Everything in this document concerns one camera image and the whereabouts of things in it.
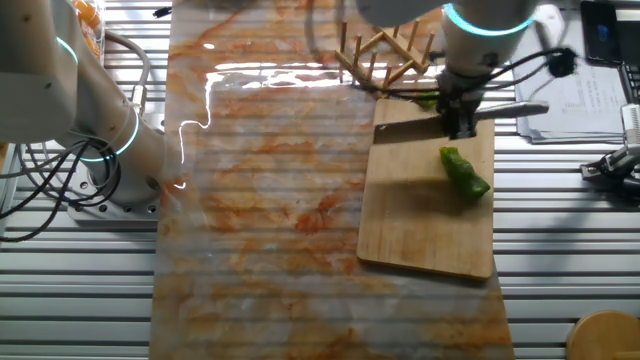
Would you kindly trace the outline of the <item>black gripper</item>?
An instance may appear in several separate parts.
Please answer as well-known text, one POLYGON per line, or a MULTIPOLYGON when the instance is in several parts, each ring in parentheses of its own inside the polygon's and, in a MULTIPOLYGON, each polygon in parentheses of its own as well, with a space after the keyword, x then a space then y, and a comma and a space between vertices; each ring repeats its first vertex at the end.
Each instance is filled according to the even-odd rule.
POLYGON ((474 115, 484 97, 482 85, 477 85, 480 80, 481 77, 463 76, 453 72, 441 72, 436 76, 439 93, 436 109, 442 119, 443 131, 450 139, 457 139, 458 133, 460 139, 477 136, 474 115), (463 106, 458 119, 458 111, 451 108, 457 103, 470 104, 473 108, 463 106))

